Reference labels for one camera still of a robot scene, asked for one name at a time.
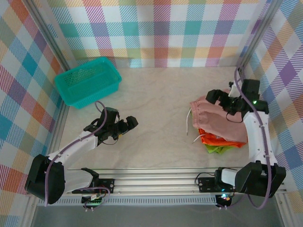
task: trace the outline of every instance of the drawstring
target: drawstring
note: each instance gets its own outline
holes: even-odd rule
[[[199,139],[201,136],[205,136],[205,134],[199,135],[199,136],[194,140],[194,142],[195,142],[197,139]]]
[[[188,116],[189,116],[190,112],[191,112],[191,108],[189,109],[189,112],[186,117],[186,135],[188,135]]]

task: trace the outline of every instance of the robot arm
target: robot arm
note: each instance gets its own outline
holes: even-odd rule
[[[268,105],[266,101],[259,100],[259,84],[258,80],[245,79],[241,90],[257,109],[264,125],[266,137],[270,138]],[[256,115],[241,96],[231,97],[221,90],[212,90],[208,92],[206,99],[213,104],[219,100],[219,105],[229,114],[234,115],[236,112],[241,112],[248,135],[250,163],[239,171],[220,167],[215,172],[216,185],[222,189],[232,185],[236,192],[264,197],[267,190],[268,170],[262,131]],[[272,197],[285,179],[286,170],[284,167],[278,166],[270,140],[267,140],[267,147],[272,174],[269,197]]]
[[[87,168],[75,171],[68,171],[68,169],[80,157],[99,146],[103,141],[107,140],[108,137],[111,136],[114,140],[118,140],[119,136],[127,133],[138,125],[136,118],[132,116],[127,117],[127,122],[124,122],[124,120],[120,120],[119,112],[116,109],[107,107],[106,110],[107,119],[104,126],[91,136],[80,140],[66,149],[51,166],[48,176],[49,204],[58,201],[65,192],[74,193],[79,188],[101,186],[96,172]],[[83,132],[75,140],[81,139],[94,132],[100,127],[104,118],[105,112],[103,110],[101,117],[95,119],[89,126],[85,127]],[[60,154],[61,150],[51,153],[49,156],[38,155],[34,158],[25,185],[26,191],[45,200],[45,173],[50,162]],[[96,193],[97,191],[85,190],[85,192]]]

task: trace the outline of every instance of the pink cloth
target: pink cloth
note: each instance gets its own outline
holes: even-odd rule
[[[204,129],[206,132],[220,136],[225,140],[247,143],[247,132],[244,123],[233,123],[226,119],[226,112],[219,101],[211,104],[205,99],[206,96],[191,102],[193,115],[193,126],[197,129]],[[242,120],[241,113],[237,112],[234,116],[228,115],[227,118],[234,122]]]

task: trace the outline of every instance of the table surface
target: table surface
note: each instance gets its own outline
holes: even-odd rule
[[[249,161],[248,146],[220,155],[209,154],[189,117],[189,102],[233,81],[234,67],[119,69],[119,90],[100,101],[132,115],[139,125],[113,145],[101,144],[85,153],[72,168],[241,167]],[[94,104],[69,108],[60,147],[74,140],[100,113]]]

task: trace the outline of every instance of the folded cloth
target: folded cloth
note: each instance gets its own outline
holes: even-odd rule
[[[199,129],[199,134],[201,135],[202,143],[211,146],[229,146],[234,148],[241,148],[246,144],[246,143],[235,142],[235,141],[227,141],[222,137],[218,137],[211,133],[205,132],[203,129]]]
[[[237,112],[234,116],[230,114],[227,116],[227,113],[219,106],[219,101],[214,105],[209,103],[205,97],[202,96],[190,103],[193,126],[225,140],[247,143],[245,125],[238,123],[242,121],[241,113]]]
[[[208,145],[208,144],[205,144],[205,146],[206,146],[208,153],[217,152],[218,154],[223,154],[225,151],[234,148],[234,147],[230,147],[230,146],[212,146],[212,145]]]

